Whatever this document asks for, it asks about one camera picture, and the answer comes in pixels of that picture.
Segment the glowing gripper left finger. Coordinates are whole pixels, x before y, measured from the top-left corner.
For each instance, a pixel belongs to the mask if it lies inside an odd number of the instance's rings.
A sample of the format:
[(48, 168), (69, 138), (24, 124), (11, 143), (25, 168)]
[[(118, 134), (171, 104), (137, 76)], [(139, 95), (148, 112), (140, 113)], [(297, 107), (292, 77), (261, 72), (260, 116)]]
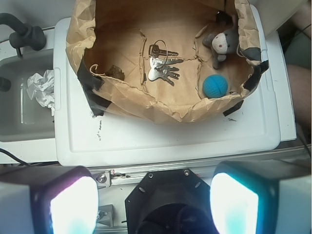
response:
[(83, 166), (21, 166), (0, 171), (2, 234), (92, 234), (98, 187)]

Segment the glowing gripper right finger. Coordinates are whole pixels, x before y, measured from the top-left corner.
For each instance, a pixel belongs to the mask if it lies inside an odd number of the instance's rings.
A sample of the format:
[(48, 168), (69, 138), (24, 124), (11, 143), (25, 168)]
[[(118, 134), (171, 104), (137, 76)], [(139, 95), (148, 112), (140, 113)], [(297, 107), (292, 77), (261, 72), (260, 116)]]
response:
[(311, 161), (223, 161), (211, 181), (210, 206), (221, 234), (310, 234)]

